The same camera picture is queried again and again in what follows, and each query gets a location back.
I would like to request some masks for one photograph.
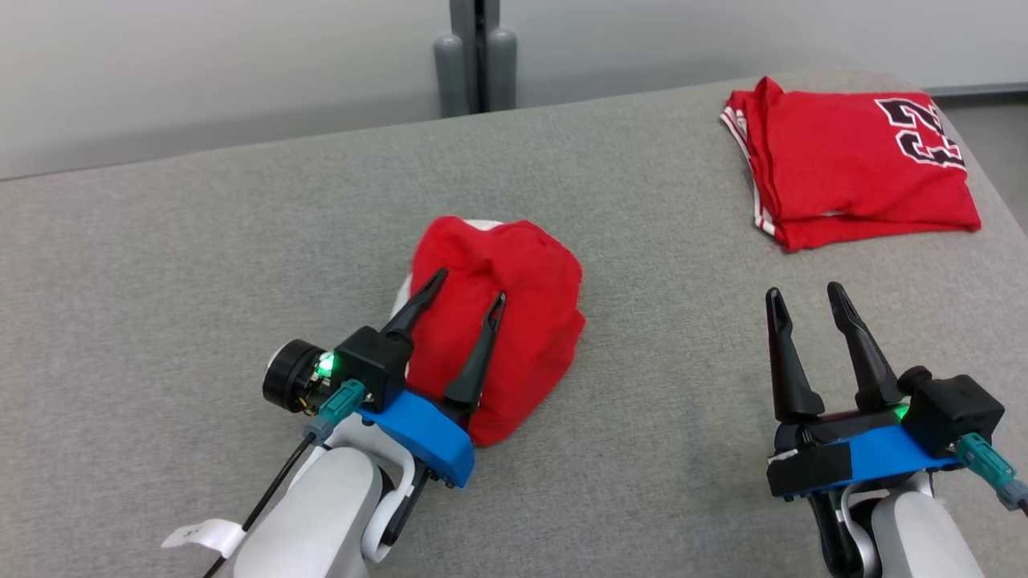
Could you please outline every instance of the printed number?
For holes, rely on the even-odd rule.
[[[943,134],[939,109],[907,99],[878,99],[875,103],[885,111],[889,124],[902,129],[896,143],[904,154],[917,162],[967,170],[957,143]]]

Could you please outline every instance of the teal connector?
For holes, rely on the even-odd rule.
[[[966,434],[957,440],[956,459],[994,490],[999,490],[1018,475],[1018,471],[979,434]]]
[[[317,446],[325,443],[328,436],[335,431],[335,427],[364,403],[365,391],[364,384],[357,380],[350,380],[342,384],[339,391],[332,394],[318,408],[318,414],[303,426],[303,436],[315,434],[311,445]]]
[[[318,409],[318,416],[324,417],[333,426],[338,426],[364,403],[364,384],[350,380],[332,394]]]
[[[1028,513],[1028,486],[1015,476],[1014,466],[992,448],[979,434],[966,434],[957,441],[956,458],[996,491],[996,498],[1011,511],[1024,508]]]

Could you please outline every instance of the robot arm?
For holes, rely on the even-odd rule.
[[[265,498],[307,444],[315,446],[285,497],[251,529],[263,504],[240,527],[208,520],[183,527],[162,547],[199,543],[222,557],[231,576],[363,578],[365,561],[381,562],[429,480],[464,487],[475,466],[466,431],[478,408],[506,305],[501,293],[485,313],[464,369],[437,402],[409,391],[405,369],[411,331],[446,280],[440,269],[380,330],[362,327],[332,351],[295,339],[272,357],[264,398],[311,418],[297,449]],[[403,470],[399,483],[381,465]]]
[[[856,374],[857,408],[823,414],[793,345],[784,299],[770,289],[768,339],[780,423],[768,459],[771,494],[809,502],[834,577],[982,576],[956,523],[934,499],[930,479],[934,472],[968,466],[997,489],[1008,509],[1024,502],[1028,489],[989,445],[1003,406],[966,375],[932,380],[915,367],[896,378],[842,285],[830,283],[828,294]],[[907,396],[909,405],[903,402]],[[889,496],[864,496],[880,490]]]

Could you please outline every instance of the black cable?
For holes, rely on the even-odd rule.
[[[207,574],[204,575],[204,578],[214,578],[214,575],[217,574],[219,570],[221,570],[221,565],[223,564],[225,564],[225,557],[218,556],[218,559],[214,563],[214,566],[211,567],[211,570],[207,571]]]
[[[286,476],[289,475],[289,471],[293,469],[293,466],[296,465],[296,462],[300,460],[300,456],[303,456],[303,451],[307,448],[308,445],[314,443],[314,441],[315,441],[315,434],[308,433],[307,436],[303,438],[303,441],[301,441],[300,444],[296,446],[296,449],[293,450],[293,455],[290,456],[289,460],[286,461],[286,465],[282,466],[282,469],[279,470],[279,475],[274,476],[274,479],[271,480],[271,485],[268,485],[267,491],[264,492],[263,496],[261,496],[260,502],[257,502],[257,505],[254,506],[254,510],[250,512],[250,516],[248,516],[247,520],[243,522],[243,532],[248,532],[250,528],[254,525],[254,522],[257,521],[257,518],[260,516],[260,513],[264,511],[264,507],[267,506],[267,503],[271,501],[271,497],[274,496],[274,493],[279,490],[279,486],[282,485],[282,482],[285,481]],[[207,571],[207,574],[204,575],[204,578],[213,578],[214,575],[218,573],[218,570],[221,569],[221,566],[223,564],[225,564],[224,556],[219,556],[218,559],[215,561],[211,569]]]

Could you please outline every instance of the gray table surface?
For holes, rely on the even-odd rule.
[[[383,321],[440,214],[549,230],[582,262],[588,324],[550,398],[478,453],[467,491],[426,491],[376,578],[823,575],[809,508],[765,479],[772,285],[830,410],[855,391],[838,280],[897,370],[993,392],[997,443],[1028,467],[1028,241],[978,162],[978,233],[783,255],[718,121],[755,82],[0,184],[0,574],[203,574],[212,552],[160,542],[241,520],[298,441],[302,420],[261,398],[268,356]],[[966,472],[938,487],[986,575],[1024,576],[1024,517]]]

